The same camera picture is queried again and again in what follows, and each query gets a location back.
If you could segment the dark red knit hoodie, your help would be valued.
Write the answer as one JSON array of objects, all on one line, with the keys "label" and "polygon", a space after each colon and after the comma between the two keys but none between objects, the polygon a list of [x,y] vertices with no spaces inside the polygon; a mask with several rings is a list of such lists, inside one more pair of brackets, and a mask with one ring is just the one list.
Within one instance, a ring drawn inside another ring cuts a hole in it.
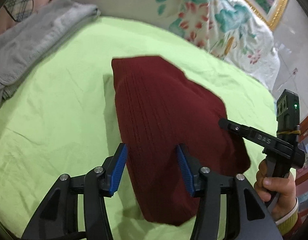
[{"label": "dark red knit hoodie", "polygon": [[245,144],[219,127],[227,116],[223,101],[172,63],[142,56],[113,59],[111,66],[127,169],[143,217],[182,225],[196,215],[198,199],[184,186],[176,146],[185,144],[202,165],[234,176],[251,165]]}]

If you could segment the light green bed sheet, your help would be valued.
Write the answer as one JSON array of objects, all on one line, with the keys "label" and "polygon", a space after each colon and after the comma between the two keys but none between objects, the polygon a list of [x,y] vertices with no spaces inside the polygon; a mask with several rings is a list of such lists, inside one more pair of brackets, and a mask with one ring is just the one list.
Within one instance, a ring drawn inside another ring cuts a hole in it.
[{"label": "light green bed sheet", "polygon": [[230,120],[275,135],[271,93],[166,30],[100,17],[38,63],[0,108],[0,222],[16,237],[63,173],[85,174],[121,140],[111,60],[159,55],[223,100]]}]

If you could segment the white floral quilt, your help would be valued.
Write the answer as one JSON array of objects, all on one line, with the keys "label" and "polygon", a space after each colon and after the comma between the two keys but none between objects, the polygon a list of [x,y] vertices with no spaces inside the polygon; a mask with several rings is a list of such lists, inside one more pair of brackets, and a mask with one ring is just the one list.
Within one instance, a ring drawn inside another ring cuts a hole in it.
[{"label": "white floral quilt", "polygon": [[274,36],[244,0],[73,1],[168,30],[274,88],[280,67]]}]

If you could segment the grey folded towel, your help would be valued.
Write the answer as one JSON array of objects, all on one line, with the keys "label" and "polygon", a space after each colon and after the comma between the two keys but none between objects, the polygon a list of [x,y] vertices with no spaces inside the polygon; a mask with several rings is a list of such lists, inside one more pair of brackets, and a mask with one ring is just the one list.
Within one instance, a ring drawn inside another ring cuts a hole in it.
[{"label": "grey folded towel", "polygon": [[0,107],[34,66],[100,15],[94,4],[54,0],[0,35]]}]

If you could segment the red wooden window frame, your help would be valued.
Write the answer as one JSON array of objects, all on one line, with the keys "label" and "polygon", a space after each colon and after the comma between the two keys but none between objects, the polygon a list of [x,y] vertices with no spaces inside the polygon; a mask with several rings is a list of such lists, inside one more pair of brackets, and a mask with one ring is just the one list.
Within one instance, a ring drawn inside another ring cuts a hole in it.
[{"label": "red wooden window frame", "polygon": [[299,148],[305,152],[304,166],[296,171],[296,196],[299,202],[298,214],[302,222],[308,216],[308,116],[301,122]]}]

